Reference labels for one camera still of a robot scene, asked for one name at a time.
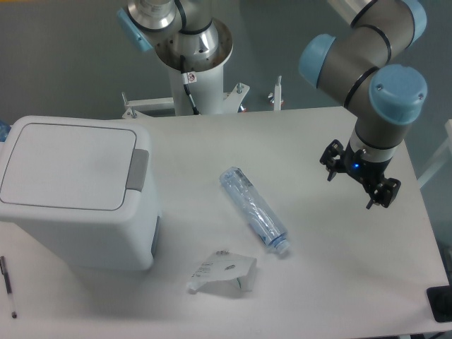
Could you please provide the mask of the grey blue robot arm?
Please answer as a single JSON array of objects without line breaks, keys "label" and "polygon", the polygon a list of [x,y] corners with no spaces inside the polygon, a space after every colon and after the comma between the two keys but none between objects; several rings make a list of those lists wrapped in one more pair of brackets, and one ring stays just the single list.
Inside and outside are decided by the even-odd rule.
[{"label": "grey blue robot arm", "polygon": [[[401,183],[384,172],[427,97],[424,77],[393,58],[422,35],[427,16],[418,1],[332,1],[331,6],[351,34],[344,40],[316,36],[298,69],[357,122],[348,144],[331,142],[320,161],[329,177],[345,173],[359,182],[369,205],[388,207]],[[166,66],[176,114],[238,112],[246,87],[223,90],[223,66],[233,43],[210,1],[129,1],[117,20],[139,50],[155,50]]]}]

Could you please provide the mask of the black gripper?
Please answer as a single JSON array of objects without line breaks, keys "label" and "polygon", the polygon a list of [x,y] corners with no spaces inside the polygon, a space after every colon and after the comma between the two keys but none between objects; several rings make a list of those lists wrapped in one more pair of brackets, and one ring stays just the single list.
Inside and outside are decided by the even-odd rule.
[{"label": "black gripper", "polygon": [[361,140],[349,140],[347,147],[334,139],[324,150],[320,163],[328,171],[331,182],[337,173],[346,173],[369,191],[366,209],[373,205],[388,208],[398,195],[401,181],[386,178],[385,171],[391,161],[391,149],[374,148]]}]

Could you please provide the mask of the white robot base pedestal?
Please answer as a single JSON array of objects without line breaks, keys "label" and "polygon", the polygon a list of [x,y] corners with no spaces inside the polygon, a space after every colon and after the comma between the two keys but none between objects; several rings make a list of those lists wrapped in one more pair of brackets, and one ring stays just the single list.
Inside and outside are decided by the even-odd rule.
[{"label": "white robot base pedestal", "polygon": [[229,28],[217,19],[202,32],[189,35],[176,32],[154,46],[167,69],[171,97],[127,100],[123,95],[123,118],[142,117],[144,112],[173,109],[177,116],[235,114],[250,87],[242,82],[224,91],[224,66],[233,51]]}]

